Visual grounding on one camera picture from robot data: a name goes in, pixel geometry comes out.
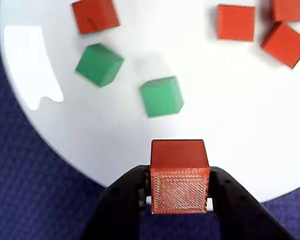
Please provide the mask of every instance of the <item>white round table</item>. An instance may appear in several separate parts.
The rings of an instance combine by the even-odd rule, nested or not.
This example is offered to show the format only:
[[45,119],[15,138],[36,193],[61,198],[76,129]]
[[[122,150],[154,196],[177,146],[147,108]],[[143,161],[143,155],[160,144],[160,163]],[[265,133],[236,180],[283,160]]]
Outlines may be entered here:
[[[0,0],[0,49],[10,84],[33,127],[65,161],[108,186],[150,164],[153,139],[203,139],[210,165],[229,172],[260,202],[300,187],[300,62],[290,70],[260,49],[271,28],[264,6],[114,0],[121,26],[79,35],[71,3]],[[217,40],[219,3],[256,4],[254,42]],[[62,103],[44,97],[38,110],[25,104],[7,59],[8,26],[41,26]],[[300,32],[300,23],[292,26]],[[95,43],[125,57],[103,88],[75,73],[85,47]],[[148,118],[140,86],[172,75],[183,108]]]

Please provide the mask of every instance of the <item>blue carpet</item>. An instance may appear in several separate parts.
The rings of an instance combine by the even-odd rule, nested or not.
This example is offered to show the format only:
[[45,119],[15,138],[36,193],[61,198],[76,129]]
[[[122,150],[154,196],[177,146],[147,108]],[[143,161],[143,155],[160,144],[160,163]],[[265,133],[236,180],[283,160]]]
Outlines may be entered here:
[[[102,190],[38,136],[0,58],[0,240],[78,240]],[[264,205],[300,239],[300,189]],[[212,213],[151,216],[148,209],[140,239],[218,240],[220,232]]]

